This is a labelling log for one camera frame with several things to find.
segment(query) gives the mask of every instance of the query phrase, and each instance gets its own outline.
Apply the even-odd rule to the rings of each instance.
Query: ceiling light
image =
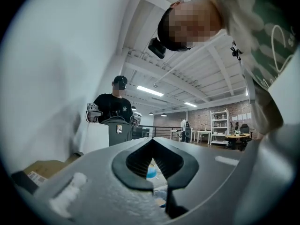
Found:
[[[186,105],[192,106],[192,107],[197,107],[197,105],[191,104],[191,103],[184,103]]]
[[[142,87],[142,86],[138,86],[136,89],[142,90],[142,91],[144,91],[144,92],[148,92],[148,93],[151,93],[151,94],[160,96],[160,97],[163,95],[163,94],[160,93],[160,92],[156,92],[156,91],[154,91],[154,90],[151,90],[151,89],[148,89],[148,88],[144,88],[144,87]]]

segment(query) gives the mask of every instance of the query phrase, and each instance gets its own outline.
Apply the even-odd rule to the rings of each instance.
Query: dark hair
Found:
[[[116,83],[118,83],[118,82],[120,82],[120,81],[122,81],[122,80],[123,80],[123,82],[124,82],[125,84],[127,84],[127,78],[124,77],[124,76],[116,76],[116,77],[114,78],[114,80],[113,80],[113,84],[116,84]]]
[[[169,14],[173,10],[173,8],[169,8],[166,10],[164,15],[162,16],[158,28],[157,28],[157,35],[159,38],[160,43],[166,48],[171,51],[175,52],[184,52],[190,50],[190,48],[184,46],[181,43],[174,42],[170,39],[169,33]]]

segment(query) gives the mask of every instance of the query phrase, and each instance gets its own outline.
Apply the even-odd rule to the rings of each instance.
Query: sticker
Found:
[[[122,133],[122,125],[117,125],[117,133]]]
[[[28,174],[28,177],[38,186],[41,186],[44,182],[48,180],[47,178],[42,177],[41,175],[37,174],[34,171],[31,171]]]

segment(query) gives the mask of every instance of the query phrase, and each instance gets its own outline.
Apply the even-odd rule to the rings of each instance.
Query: man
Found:
[[[102,116],[96,117],[93,120],[88,119],[90,122],[99,122],[109,119],[112,116],[121,116],[126,122],[130,122],[130,117],[133,112],[130,102],[123,98],[127,85],[127,78],[124,76],[116,76],[112,82],[112,93],[99,95],[94,104],[96,104],[101,112]]]
[[[190,50],[221,29],[233,37],[243,76],[255,99],[251,110],[258,139],[283,124],[268,88],[282,73],[298,44],[295,29],[271,0],[182,0],[173,3],[157,29],[171,51]]]
[[[184,142],[184,143],[189,143],[189,138],[186,137],[186,123],[187,123],[187,121],[186,121],[184,118],[182,118],[182,119],[181,119],[181,123],[180,123],[180,127],[181,127],[181,130],[182,130],[182,133],[181,133],[181,135],[182,135],[181,141]]]

